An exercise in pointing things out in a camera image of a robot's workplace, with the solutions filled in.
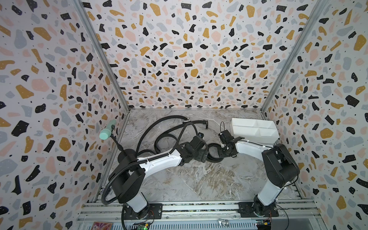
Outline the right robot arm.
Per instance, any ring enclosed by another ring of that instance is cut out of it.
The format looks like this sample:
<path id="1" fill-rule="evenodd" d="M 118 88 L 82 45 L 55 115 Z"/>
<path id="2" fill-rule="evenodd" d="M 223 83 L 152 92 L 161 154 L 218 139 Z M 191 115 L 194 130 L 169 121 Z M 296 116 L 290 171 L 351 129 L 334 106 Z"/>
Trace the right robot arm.
<path id="1" fill-rule="evenodd" d="M 255 197 L 255 203 L 267 207 L 273 204 L 282 189 L 294 184 L 300 174 L 300 169 L 285 145 L 277 144 L 272 147 L 254 143 L 243 137 L 233 137 L 228 130 L 219 133 L 222 150 L 218 152 L 220 158 L 245 154 L 261 160 L 267 176 L 266 184 Z"/>

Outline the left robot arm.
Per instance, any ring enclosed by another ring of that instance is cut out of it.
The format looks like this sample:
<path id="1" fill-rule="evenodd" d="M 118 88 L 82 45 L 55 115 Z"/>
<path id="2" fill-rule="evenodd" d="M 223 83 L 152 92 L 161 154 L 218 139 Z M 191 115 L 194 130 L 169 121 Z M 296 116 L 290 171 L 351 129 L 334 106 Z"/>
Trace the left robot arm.
<path id="1" fill-rule="evenodd" d="M 112 190 L 115 194 L 113 201 L 127 204 L 137 214 L 144 214 L 150 206 L 140 192 L 144 179 L 167 168 L 183 166 L 192 160 L 204 163 L 208 153 L 207 143 L 197 135 L 190 142 L 178 144 L 154 156 L 136 158 L 126 155 L 109 176 L 105 186 L 106 194 Z"/>

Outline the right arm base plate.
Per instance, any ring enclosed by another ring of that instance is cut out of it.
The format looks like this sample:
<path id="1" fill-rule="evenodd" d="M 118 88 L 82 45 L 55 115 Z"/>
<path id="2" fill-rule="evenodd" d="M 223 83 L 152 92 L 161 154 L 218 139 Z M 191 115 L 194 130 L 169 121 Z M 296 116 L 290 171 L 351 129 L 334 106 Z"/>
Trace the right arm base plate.
<path id="1" fill-rule="evenodd" d="M 238 205 L 238 213 L 240 213 L 242 218 L 269 218 L 279 216 L 275 202 L 268 206 L 264 206 L 263 203 L 256 198 L 253 202 L 239 202 Z"/>

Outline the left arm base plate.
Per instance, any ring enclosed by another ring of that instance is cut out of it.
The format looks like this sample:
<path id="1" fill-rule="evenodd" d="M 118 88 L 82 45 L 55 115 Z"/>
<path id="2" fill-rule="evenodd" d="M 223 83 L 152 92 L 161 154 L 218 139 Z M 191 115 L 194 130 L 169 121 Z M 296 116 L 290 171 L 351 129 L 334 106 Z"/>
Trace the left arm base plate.
<path id="1" fill-rule="evenodd" d="M 135 212 L 132 207 L 124 206 L 122 216 L 124 220 L 161 219 L 163 213 L 162 203 L 149 203 L 140 212 Z"/>

